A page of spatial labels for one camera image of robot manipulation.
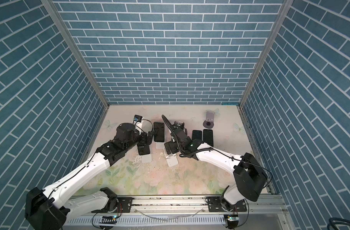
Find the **white stand front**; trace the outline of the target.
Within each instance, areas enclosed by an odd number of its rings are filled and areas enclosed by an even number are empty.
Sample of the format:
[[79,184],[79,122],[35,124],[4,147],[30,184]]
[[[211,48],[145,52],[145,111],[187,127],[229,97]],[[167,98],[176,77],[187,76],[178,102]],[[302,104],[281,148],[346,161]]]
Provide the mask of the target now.
[[164,144],[165,158],[169,167],[178,165],[177,155],[179,152],[178,148],[172,142],[167,142]]

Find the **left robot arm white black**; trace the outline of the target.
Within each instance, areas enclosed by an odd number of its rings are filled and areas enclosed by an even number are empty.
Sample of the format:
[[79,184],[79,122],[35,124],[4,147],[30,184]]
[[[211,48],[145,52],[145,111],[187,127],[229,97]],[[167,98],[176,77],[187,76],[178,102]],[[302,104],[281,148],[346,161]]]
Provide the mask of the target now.
[[120,213],[117,194],[107,187],[81,198],[71,197],[133,147],[144,148],[149,154],[152,140],[153,133],[143,131],[141,123],[120,124],[115,137],[98,147],[87,161],[44,189],[31,189],[26,196],[25,219],[35,230],[59,230],[65,222],[89,212]]

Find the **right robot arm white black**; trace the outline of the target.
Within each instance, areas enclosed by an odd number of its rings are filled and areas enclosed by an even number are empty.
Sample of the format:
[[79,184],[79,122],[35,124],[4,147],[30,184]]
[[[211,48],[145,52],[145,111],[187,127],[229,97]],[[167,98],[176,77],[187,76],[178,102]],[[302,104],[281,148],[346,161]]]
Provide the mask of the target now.
[[242,200],[257,201],[268,180],[266,170],[250,153],[235,155],[212,147],[199,140],[191,139],[181,128],[171,128],[172,146],[181,157],[210,163],[234,176],[234,184],[223,191],[220,203],[225,211],[235,209]]

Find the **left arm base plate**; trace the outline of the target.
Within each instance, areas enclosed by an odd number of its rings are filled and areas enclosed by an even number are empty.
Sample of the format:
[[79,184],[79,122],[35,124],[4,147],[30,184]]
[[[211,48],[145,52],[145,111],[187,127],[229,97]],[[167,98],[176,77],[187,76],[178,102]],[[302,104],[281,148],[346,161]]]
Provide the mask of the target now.
[[110,198],[102,209],[93,210],[92,213],[130,213],[132,202],[132,197]]

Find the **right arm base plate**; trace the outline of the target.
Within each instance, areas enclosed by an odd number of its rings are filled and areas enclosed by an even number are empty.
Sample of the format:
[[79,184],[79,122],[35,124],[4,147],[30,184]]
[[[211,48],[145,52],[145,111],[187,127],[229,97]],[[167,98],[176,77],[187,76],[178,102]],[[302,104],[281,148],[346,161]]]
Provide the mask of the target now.
[[207,196],[205,202],[208,205],[209,212],[246,212],[247,206],[244,200],[231,204],[222,196]]

